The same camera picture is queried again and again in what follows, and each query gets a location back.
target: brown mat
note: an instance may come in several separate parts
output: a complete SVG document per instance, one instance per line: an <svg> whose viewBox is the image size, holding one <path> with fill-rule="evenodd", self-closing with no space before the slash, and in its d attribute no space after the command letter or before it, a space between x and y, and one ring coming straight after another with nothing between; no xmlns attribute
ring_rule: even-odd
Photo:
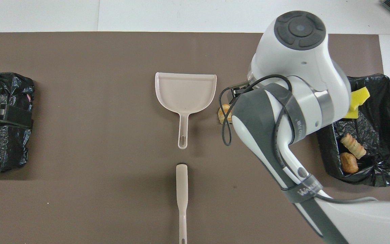
<svg viewBox="0 0 390 244"><path fill-rule="evenodd" d="M177 243L175 166L189 166L188 242L322 243L234 134L226 147L217 97L246 79L261 34L0 33L0 72L35 80L29 162L0 175L0 244ZM331 35L349 76L382 73L378 36ZM156 72L217 74L214 102L189 119L156 99ZM324 172L317 139L292 146L335 198L390 200Z"/></svg>

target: trash bag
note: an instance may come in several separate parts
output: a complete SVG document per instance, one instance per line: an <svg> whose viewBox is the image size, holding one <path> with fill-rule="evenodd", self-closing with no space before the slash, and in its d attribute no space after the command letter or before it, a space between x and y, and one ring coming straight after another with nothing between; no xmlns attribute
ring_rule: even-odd
<svg viewBox="0 0 390 244"><path fill-rule="evenodd" d="M350 184L390 186L390 79L383 74L348 79L351 91L366 87L370 98L359 106L358 119L341 119L317 132L325 170ZM354 174L344 173L339 159L339 154L349 153L340 142L347 133L367 151Z"/></svg>
<svg viewBox="0 0 390 244"><path fill-rule="evenodd" d="M28 160L33 100L33 80L0 73L0 172L21 168Z"/></svg>

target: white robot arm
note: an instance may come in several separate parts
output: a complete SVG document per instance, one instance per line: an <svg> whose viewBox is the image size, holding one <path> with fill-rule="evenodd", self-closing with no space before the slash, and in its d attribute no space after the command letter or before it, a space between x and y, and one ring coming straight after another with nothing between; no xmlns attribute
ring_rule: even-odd
<svg viewBox="0 0 390 244"><path fill-rule="evenodd" d="M274 20L252 59L250 86L232 104L233 127L324 241L390 243L390 202L330 198L288 148L348 111L350 85L327 44L311 13Z"/></svg>

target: dustpan handle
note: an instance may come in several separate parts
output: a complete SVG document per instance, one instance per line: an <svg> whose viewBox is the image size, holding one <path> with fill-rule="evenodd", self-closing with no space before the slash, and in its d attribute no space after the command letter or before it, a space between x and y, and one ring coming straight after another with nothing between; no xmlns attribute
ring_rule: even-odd
<svg viewBox="0 0 390 244"><path fill-rule="evenodd" d="M188 146L189 114L180 114L180 127L178 129L178 148L185 149Z"/></svg>

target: dustpan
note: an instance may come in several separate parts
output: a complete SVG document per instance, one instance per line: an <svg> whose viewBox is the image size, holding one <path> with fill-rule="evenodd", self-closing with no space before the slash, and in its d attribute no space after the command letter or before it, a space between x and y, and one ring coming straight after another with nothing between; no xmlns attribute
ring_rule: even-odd
<svg viewBox="0 0 390 244"><path fill-rule="evenodd" d="M180 115L178 142L180 149L188 145L189 115L207 108L216 91L216 75L156 73L156 96L170 111Z"/></svg>

